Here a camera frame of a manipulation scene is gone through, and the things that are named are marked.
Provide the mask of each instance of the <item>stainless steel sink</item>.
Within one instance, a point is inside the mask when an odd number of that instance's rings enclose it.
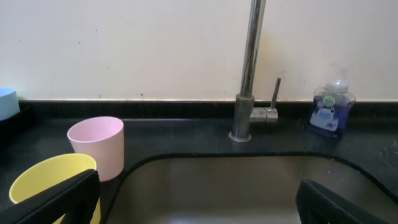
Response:
[[[369,213],[398,220],[398,206],[370,180],[321,157],[162,159],[123,182],[107,223],[300,223],[295,194],[319,182]]]

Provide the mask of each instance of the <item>plastic cup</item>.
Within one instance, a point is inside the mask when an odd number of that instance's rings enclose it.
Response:
[[[12,183],[9,197],[13,203],[26,200],[85,170],[96,169],[95,160],[85,154],[71,153],[46,159],[23,172]],[[54,223],[61,223],[63,216]],[[91,224],[101,220],[100,200],[91,219]]]
[[[97,162],[99,181],[117,177],[124,167],[123,121],[113,117],[97,117],[81,121],[68,131],[77,153],[87,154]]]
[[[0,121],[19,112],[17,92],[10,87],[0,87]]]

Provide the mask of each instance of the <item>wall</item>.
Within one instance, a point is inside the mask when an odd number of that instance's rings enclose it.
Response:
[[[2,0],[0,85],[21,98],[234,100],[250,0]],[[361,101],[398,100],[395,0],[268,0],[253,95],[311,100],[351,67]]]

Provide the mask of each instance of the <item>pink cup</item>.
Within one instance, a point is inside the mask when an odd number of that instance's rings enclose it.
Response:
[[[124,166],[123,121],[113,117],[97,117],[81,121],[68,131],[68,138],[77,153],[95,159],[99,181],[118,176]]]

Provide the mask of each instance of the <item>soap dispenser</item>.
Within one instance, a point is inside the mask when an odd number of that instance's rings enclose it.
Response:
[[[345,80],[330,80],[314,91],[308,128],[328,137],[341,138],[356,101]]]

